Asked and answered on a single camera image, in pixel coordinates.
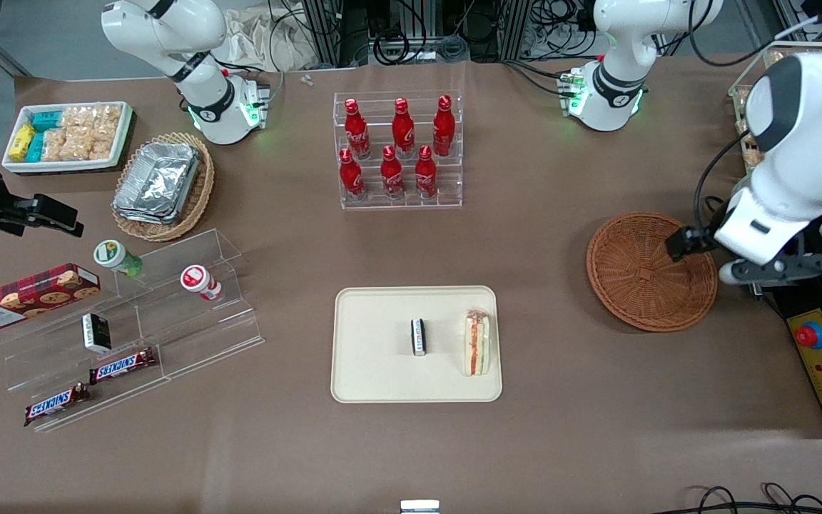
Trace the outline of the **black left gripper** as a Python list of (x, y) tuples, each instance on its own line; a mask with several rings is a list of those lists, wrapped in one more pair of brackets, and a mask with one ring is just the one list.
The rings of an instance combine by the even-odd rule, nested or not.
[(668, 237), (666, 253), (673, 263), (678, 263), (696, 253), (711, 253), (721, 250), (722, 246), (715, 238), (718, 226), (685, 226)]

